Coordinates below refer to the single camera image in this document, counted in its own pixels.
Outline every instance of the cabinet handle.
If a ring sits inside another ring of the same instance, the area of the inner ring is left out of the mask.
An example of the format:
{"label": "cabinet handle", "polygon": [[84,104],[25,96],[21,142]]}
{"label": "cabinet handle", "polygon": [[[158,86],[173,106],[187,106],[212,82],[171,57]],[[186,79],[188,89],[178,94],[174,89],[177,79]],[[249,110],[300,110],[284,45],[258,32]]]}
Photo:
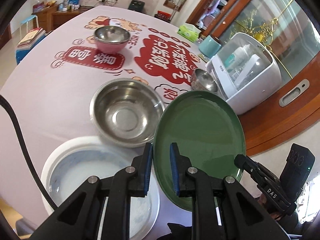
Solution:
{"label": "cabinet handle", "polygon": [[291,89],[279,100],[279,105],[285,107],[300,96],[304,91],[306,91],[310,86],[308,79],[302,80],[297,86]]}

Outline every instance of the wooden desk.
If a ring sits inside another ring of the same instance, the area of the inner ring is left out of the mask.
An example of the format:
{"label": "wooden desk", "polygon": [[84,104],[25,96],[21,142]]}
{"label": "wooden desk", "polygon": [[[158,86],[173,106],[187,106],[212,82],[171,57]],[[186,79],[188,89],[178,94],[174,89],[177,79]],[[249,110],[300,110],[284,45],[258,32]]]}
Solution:
{"label": "wooden desk", "polygon": [[38,16],[39,27],[42,27],[46,32],[50,32],[71,20],[72,18],[86,12],[91,9],[90,7],[80,7],[78,10],[68,10],[65,12],[58,11],[58,4],[51,7],[47,7],[40,12],[34,13]]}
{"label": "wooden desk", "polygon": [[[52,14],[58,10],[58,4],[44,8],[40,12],[33,13],[38,16],[39,27],[46,30],[46,32],[52,31]],[[33,21],[33,26],[36,27],[36,20]]]}
{"label": "wooden desk", "polygon": [[62,11],[56,11],[52,14],[52,30],[57,29],[58,27],[60,27],[61,25],[63,25],[64,23],[66,23],[67,21],[73,19],[74,17],[78,16],[79,14],[82,14],[88,10],[90,10],[91,8],[88,7],[80,7],[77,10],[68,10],[65,12]]}

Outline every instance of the metal screw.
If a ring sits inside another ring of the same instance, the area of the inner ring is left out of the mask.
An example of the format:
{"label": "metal screw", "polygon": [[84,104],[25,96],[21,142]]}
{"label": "metal screw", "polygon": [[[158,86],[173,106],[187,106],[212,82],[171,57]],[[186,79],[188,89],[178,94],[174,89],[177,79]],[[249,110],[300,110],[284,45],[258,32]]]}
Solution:
{"label": "metal screw", "polygon": [[195,167],[189,167],[189,168],[188,168],[188,172],[191,173],[191,174],[195,174],[195,173],[198,172],[198,169],[195,168]]}
{"label": "metal screw", "polygon": [[132,166],[129,166],[129,167],[126,167],[126,168],[125,168],[125,171],[126,171],[127,173],[133,173],[133,172],[135,172],[135,170],[136,170],[136,168],[135,168],[135,167],[132,167]]}
{"label": "metal screw", "polygon": [[232,176],[226,176],[226,182],[228,183],[234,183],[236,180],[234,177]]}
{"label": "metal screw", "polygon": [[96,176],[91,176],[88,178],[88,182],[93,184],[96,183],[98,181],[98,178]]}

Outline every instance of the stainless steel bowl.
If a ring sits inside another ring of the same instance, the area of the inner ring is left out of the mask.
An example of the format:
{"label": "stainless steel bowl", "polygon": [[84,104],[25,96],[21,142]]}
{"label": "stainless steel bowl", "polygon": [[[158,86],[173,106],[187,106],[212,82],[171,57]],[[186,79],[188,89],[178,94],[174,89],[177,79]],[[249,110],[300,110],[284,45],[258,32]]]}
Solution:
{"label": "stainless steel bowl", "polygon": [[200,68],[197,68],[191,75],[191,88],[193,90],[208,90],[212,93],[218,92],[217,82],[207,71]]}
{"label": "stainless steel bowl", "polygon": [[103,26],[95,30],[96,40],[106,44],[123,44],[130,40],[130,33],[118,26]]}
{"label": "stainless steel bowl", "polygon": [[120,78],[102,85],[90,102],[90,116],[110,142],[127,148],[153,139],[164,111],[160,96],[140,81]]}

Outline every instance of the white sterilizer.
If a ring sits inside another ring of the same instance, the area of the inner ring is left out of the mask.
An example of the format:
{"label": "white sterilizer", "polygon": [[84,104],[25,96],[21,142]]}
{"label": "white sterilizer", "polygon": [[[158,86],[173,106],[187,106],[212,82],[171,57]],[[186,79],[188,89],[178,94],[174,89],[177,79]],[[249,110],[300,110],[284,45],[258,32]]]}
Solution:
{"label": "white sterilizer", "polygon": [[281,85],[281,74],[273,56],[256,39],[236,33],[206,64],[222,97],[243,114],[271,96]]}

